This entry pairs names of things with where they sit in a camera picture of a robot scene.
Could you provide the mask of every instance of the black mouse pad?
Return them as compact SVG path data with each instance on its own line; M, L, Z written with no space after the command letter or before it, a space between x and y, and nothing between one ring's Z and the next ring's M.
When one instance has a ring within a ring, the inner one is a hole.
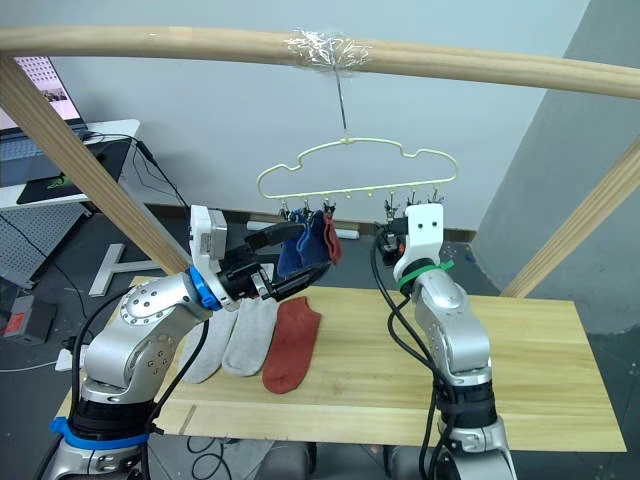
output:
M131 145L131 139L123 138L121 140L92 143L86 147L93 153L105 170L109 172L109 175L117 181L127 158L129 145ZM80 193L82 193L80 189L64 173L61 173L57 177L41 178L27 182L16 203L23 205Z

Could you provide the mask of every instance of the wooden rod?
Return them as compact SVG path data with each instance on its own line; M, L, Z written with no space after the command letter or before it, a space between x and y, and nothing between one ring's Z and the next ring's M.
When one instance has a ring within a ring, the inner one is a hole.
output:
M187 253L111 178L13 58L4 55L0 55L0 107L167 274L186 269Z
M20 55L161 57L300 65L295 32L194 27L0 28L0 51ZM471 48L354 39L370 47L363 72L573 90L640 99L640 69Z
M502 291L526 297L640 185L640 137Z

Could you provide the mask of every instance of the computer monitor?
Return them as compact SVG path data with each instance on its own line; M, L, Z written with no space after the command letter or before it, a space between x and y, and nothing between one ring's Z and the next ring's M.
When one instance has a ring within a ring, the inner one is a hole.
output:
M15 60L69 126L85 125L49 57L16 57ZM0 109L0 136L3 140L24 136L22 130L2 109Z

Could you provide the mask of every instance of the blue ring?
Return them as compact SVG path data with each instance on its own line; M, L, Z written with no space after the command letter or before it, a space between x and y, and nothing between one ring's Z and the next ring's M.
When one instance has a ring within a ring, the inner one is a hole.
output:
M147 443L147 440L149 440L148 433L136 435L135 437L118 438L117 440L87 440L76 437L69 429L66 417L54 418L50 427L53 433L61 433L65 441L72 447L85 450L115 450L117 448L135 447L136 445Z
M189 267L189 275L191 276L191 281L193 285L196 287L198 294L200 295L200 303L204 306L204 308L208 308L209 310L220 310L222 305L215 297L215 295L211 292L211 289L204 283L204 279L198 269L191 265Z

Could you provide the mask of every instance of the wooden table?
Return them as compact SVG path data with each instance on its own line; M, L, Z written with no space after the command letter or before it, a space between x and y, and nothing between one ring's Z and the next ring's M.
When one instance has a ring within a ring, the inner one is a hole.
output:
M378 291L310 287L304 295L322 321L297 390L275 395L260 375L221 369L199 385L180 384L158 426L185 435L420 445L431 377L389 337ZM572 302L476 296L472 306L491 338L496 403L512 449L626 451Z

